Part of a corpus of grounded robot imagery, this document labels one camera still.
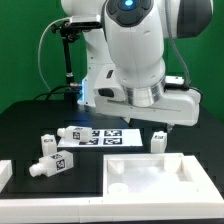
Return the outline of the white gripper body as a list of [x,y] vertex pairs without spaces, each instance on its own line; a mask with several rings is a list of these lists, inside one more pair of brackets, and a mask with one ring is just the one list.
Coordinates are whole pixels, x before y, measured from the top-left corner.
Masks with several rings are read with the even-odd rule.
[[166,76],[151,88],[142,90],[122,88],[126,99],[121,102],[95,95],[97,111],[173,125],[193,126],[198,121],[202,94],[187,87],[182,77]]

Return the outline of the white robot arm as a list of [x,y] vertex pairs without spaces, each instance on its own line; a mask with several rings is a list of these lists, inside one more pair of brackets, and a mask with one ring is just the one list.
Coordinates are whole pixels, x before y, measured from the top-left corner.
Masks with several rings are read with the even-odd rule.
[[61,0],[69,24],[86,33],[92,70],[84,96],[96,111],[193,126],[201,94],[188,77],[165,74],[164,41],[196,37],[213,16],[213,0]]

